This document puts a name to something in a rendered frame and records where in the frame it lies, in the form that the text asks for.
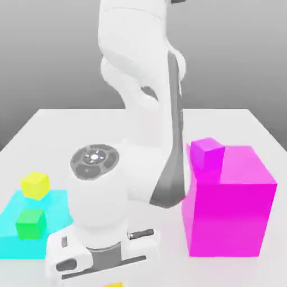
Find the large magenta box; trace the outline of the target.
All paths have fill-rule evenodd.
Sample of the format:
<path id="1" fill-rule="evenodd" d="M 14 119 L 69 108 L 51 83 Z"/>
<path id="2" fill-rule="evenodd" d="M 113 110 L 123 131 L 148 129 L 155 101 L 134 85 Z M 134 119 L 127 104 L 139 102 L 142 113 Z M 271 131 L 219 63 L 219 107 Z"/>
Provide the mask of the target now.
<path id="1" fill-rule="evenodd" d="M 191 185 L 182 220 L 191 257 L 257 257 L 277 182 L 250 146 L 226 146 L 222 167 L 200 170 L 187 146 Z"/>

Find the small yellow cube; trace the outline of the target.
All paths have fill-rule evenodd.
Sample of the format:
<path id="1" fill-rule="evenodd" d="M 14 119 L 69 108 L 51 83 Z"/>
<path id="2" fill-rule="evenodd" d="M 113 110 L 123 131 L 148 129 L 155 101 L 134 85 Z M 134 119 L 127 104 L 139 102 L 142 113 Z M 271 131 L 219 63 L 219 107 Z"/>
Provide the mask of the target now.
<path id="1" fill-rule="evenodd" d="M 40 172 L 31 172 L 21 180 L 23 195 L 41 200 L 50 191 L 49 176 Z"/>

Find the large cyan box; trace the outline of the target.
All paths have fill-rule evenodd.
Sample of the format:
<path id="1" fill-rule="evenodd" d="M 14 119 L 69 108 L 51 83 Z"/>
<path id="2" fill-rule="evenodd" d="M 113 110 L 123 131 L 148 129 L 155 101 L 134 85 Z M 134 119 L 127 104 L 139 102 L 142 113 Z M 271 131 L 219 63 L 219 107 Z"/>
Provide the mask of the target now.
<path id="1" fill-rule="evenodd" d="M 23 209 L 45 211 L 47 227 L 40 239 L 18 237 L 15 223 Z M 41 200 L 27 198 L 21 190 L 16 191 L 0 214 L 0 259 L 44 259 L 48 236 L 71 223 L 66 191 L 51 190 Z"/>

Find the small green cube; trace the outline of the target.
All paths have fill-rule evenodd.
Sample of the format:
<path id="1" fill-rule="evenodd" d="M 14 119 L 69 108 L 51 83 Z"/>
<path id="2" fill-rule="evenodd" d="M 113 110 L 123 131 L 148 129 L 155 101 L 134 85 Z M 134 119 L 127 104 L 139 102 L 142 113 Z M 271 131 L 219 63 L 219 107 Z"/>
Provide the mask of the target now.
<path id="1" fill-rule="evenodd" d="M 20 239 L 40 239 L 47 227 L 45 211 L 43 209 L 23 209 L 15 226 Z"/>

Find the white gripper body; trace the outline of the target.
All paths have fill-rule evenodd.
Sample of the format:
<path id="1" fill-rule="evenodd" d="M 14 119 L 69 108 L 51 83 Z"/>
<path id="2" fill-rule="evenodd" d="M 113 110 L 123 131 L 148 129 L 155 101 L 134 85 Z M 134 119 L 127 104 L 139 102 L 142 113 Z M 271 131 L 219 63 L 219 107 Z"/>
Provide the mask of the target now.
<path id="1" fill-rule="evenodd" d="M 48 240 L 49 287 L 127 285 L 158 269 L 159 233 L 128 233 L 108 248 L 85 248 L 71 235 Z"/>

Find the small magenta cube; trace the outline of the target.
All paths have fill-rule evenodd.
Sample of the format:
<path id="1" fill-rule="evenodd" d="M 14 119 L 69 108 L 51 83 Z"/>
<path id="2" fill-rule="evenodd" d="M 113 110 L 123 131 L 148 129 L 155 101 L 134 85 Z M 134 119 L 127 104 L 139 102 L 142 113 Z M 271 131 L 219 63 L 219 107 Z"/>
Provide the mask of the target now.
<path id="1" fill-rule="evenodd" d="M 224 154 L 225 146 L 212 137 L 191 142 L 191 162 L 204 172 L 221 169 Z"/>

